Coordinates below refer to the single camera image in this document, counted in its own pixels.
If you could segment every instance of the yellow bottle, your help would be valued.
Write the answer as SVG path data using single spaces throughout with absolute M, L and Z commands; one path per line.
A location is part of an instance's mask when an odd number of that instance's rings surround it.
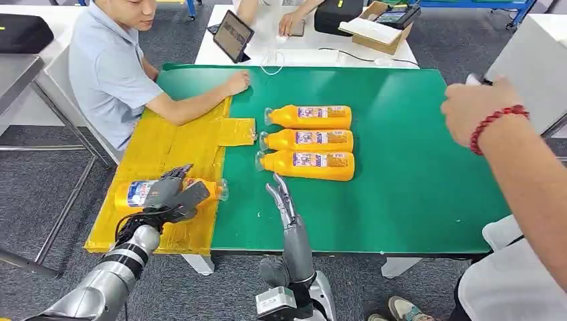
M 354 155 L 350 152 L 298 152 L 280 150 L 271 154 L 256 154 L 258 169 L 283 176 L 307 179 L 350 181 L 354 176 Z
M 294 106 L 265 109 L 267 125 L 295 129 L 350 129 L 352 112 L 348 106 Z
M 189 185 L 195 182 L 203 182 L 207 190 L 209 190 L 209 197 L 207 197 L 204 201 L 200 202 L 197 205 L 197 208 L 200 209 L 201 207 L 207 206 L 212 201 L 221 200 L 226 201 L 229 198 L 229 185 L 227 184 L 226 179 L 221 179 L 218 182 L 210 182 L 204 179 L 195 179 L 192 177 L 187 177 L 183 180 L 183 189 L 186 189 Z
M 194 181 L 202 181 L 211 194 L 207 199 L 200 202 L 197 208 L 201 208 L 209 204 L 211 201 L 220 199 L 226 201 L 229 196 L 229 189 L 227 181 L 221 179 L 219 182 L 209 182 L 203 179 L 185 178 L 182 183 L 182 188 L 186 189 Z M 141 211 L 148 196 L 148 192 L 156 179 L 148 181 L 133 181 L 131 183 L 123 183 L 118 187 L 118 191 L 114 196 L 114 204 L 117 209 L 133 209 Z
M 350 130 L 294 130 L 284 129 L 268 134 L 260 133 L 260 149 L 318 150 L 352 152 L 354 138 Z

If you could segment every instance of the bracelet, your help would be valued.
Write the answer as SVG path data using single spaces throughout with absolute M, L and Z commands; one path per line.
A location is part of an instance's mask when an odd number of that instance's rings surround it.
M 502 108 L 501 110 L 495 111 L 494 114 L 487 116 L 486 118 L 484 118 L 482 122 L 480 122 L 480 125 L 475 129 L 475 131 L 471 135 L 471 150 L 475 154 L 477 155 L 483 154 L 478 146 L 478 140 L 480 134 L 484 131 L 484 128 L 486 128 L 488 124 L 490 124 L 494 120 L 497 120 L 498 118 L 507 114 L 524 115 L 526 118 L 528 119 L 530 118 L 530 112 L 526 111 L 526 109 L 522 105 L 514 105 L 512 107 Z

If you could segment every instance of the man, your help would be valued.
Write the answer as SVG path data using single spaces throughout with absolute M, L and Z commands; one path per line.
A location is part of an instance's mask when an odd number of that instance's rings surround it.
M 260 7 L 274 7 L 282 4 L 283 0 L 240 0 L 235 6 L 238 8 L 236 15 L 248 26 L 252 25 Z M 315 7 L 324 0 L 305 0 L 294 12 L 286 13 L 279 21 L 279 35 L 282 37 L 290 36 L 292 28 L 300 23 L 301 20 Z
M 86 118 L 118 151 L 126 148 L 145 107 L 180 126 L 250 84 L 248 72 L 236 72 L 200 96 L 172 100 L 155 84 L 158 70 L 138 44 L 138 30 L 152 27 L 155 11 L 156 0 L 97 0 L 75 24 L 69 50 L 75 97 Z
M 453 84 L 445 95 L 445 123 L 465 147 L 487 115 L 521 104 L 506 80 L 492 87 Z M 514 215 L 483 229 L 494 253 L 472 264 L 459 280 L 450 320 L 565 320 L 567 169 L 519 114 L 489 122 L 478 147 Z M 395 320 L 434 320 L 400 297 L 388 305 Z M 386 319 L 374 314 L 368 320 Z

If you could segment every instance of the blue shirt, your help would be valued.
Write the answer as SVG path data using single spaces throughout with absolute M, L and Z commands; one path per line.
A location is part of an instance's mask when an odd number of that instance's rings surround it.
M 91 1 L 73 32 L 69 79 L 96 130 L 124 150 L 144 105 L 163 91 L 144 72 L 138 30 L 122 29 Z

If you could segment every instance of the shoe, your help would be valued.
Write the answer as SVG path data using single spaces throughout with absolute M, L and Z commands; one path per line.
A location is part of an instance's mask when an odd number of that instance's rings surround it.
M 373 313 L 368 317 L 368 319 L 366 321 L 388 321 L 388 319 L 381 316 L 380 314 Z
M 399 296 L 391 297 L 388 307 L 396 321 L 435 321 L 433 317 L 421 312 L 413 303 Z

